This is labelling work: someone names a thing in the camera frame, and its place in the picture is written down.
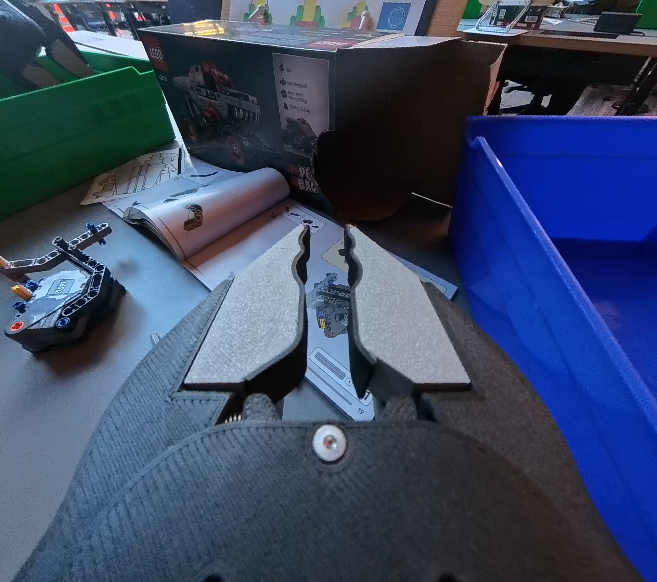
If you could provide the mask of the black lego box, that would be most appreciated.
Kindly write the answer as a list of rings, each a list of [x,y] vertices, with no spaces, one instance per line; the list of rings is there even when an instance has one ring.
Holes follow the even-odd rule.
[[[204,20],[139,38],[196,158],[275,168],[340,220],[412,193],[450,205],[465,120],[487,110],[506,46],[462,38]]]

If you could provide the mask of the clear acrylic stand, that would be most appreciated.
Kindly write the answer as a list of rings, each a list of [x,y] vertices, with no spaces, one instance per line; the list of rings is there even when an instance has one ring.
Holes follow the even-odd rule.
[[[477,21],[474,32],[485,35],[516,36],[518,23],[529,11],[531,0],[497,0]]]

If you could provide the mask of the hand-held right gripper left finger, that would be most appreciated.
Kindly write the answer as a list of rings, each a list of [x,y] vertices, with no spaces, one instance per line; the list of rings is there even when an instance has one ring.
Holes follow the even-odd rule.
[[[307,369],[309,226],[299,225],[232,280],[196,346],[183,389],[284,399]]]

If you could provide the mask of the wooden desk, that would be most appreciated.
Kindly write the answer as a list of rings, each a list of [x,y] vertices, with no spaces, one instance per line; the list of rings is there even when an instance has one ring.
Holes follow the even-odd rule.
[[[645,35],[620,35],[617,38],[596,36],[592,25],[575,23],[557,25],[556,29],[567,30],[570,35],[554,35],[545,30],[520,30],[518,34],[485,32],[475,28],[475,20],[461,20],[457,35],[479,42],[490,42],[525,48],[570,50],[575,52],[609,53],[635,57],[656,56],[656,31],[648,30]]]

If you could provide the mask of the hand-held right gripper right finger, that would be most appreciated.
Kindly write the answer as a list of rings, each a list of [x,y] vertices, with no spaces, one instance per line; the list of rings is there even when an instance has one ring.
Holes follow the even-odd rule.
[[[344,230],[350,377],[357,396],[462,391],[471,378],[421,278],[353,225]]]

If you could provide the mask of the green plastic bin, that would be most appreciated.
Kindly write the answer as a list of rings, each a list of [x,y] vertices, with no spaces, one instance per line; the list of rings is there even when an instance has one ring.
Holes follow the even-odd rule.
[[[1,76],[1,218],[174,140],[167,104],[147,59],[84,52],[94,69],[27,91]]]

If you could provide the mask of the lego sticker sheet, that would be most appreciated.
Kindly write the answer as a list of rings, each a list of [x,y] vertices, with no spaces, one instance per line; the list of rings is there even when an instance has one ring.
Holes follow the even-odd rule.
[[[184,147],[153,151],[96,176],[81,205],[124,199],[182,174],[192,164]]]

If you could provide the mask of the partly built lego model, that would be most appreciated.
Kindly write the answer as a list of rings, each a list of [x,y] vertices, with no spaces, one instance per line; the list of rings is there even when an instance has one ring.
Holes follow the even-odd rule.
[[[118,307],[126,289],[110,269],[86,249],[106,244],[107,223],[86,223],[86,231],[71,240],[58,236],[52,251],[36,258],[1,258],[1,274],[20,299],[4,335],[23,349],[37,353],[67,345],[103,321]]]

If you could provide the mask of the blue plastic bin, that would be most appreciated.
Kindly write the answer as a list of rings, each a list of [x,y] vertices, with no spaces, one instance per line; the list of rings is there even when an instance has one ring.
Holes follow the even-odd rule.
[[[472,316],[656,580],[656,118],[471,117],[449,226]]]

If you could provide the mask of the lego instruction booklet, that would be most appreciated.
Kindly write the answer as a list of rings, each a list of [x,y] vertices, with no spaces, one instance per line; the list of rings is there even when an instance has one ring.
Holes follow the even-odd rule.
[[[237,274],[297,226],[308,225],[308,341],[303,380],[349,418],[371,421],[378,399],[370,393],[359,398],[350,377],[345,227],[291,200],[288,194],[282,174],[272,168],[239,174],[202,166],[109,204],[128,224],[151,231],[209,289],[222,285],[226,292]],[[429,296],[430,291],[446,291],[448,299],[453,296],[453,285],[390,254],[413,270],[425,287],[434,287]]]

